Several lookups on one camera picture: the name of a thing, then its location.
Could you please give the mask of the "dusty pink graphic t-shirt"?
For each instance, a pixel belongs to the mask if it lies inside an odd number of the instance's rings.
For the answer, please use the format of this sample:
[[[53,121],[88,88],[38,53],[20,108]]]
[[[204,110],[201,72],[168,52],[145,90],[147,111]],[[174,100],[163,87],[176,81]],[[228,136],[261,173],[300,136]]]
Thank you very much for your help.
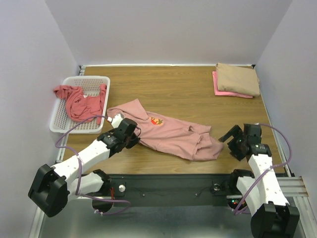
[[[140,143],[153,150],[190,161],[216,160],[223,144],[210,136],[211,127],[146,111],[138,99],[107,109],[137,123]]]

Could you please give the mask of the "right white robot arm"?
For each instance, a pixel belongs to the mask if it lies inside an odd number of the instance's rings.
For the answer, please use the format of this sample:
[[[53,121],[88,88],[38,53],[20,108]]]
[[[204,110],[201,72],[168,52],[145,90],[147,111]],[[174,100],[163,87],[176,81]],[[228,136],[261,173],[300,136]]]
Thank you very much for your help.
[[[219,141],[227,142],[230,154],[239,161],[246,159],[251,168],[234,170],[230,175],[230,192],[242,195],[237,201],[231,200],[234,215],[249,210],[255,238],[292,238],[300,213],[279,185],[272,152],[262,143],[262,124],[235,125]]]

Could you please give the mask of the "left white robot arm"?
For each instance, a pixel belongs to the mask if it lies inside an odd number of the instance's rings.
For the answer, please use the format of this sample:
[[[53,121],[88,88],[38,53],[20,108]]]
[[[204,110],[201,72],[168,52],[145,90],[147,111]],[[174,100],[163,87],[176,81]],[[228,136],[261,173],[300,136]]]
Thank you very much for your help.
[[[53,166],[44,164],[38,168],[28,197],[48,217],[56,216],[69,201],[78,197],[105,202],[107,209],[116,202],[113,198],[102,198],[114,194],[109,175],[102,170],[83,175],[84,171],[97,163],[139,142],[140,138],[135,133],[138,125],[133,120],[116,115],[111,125],[113,128],[110,131],[100,134],[88,147],[71,158]]]

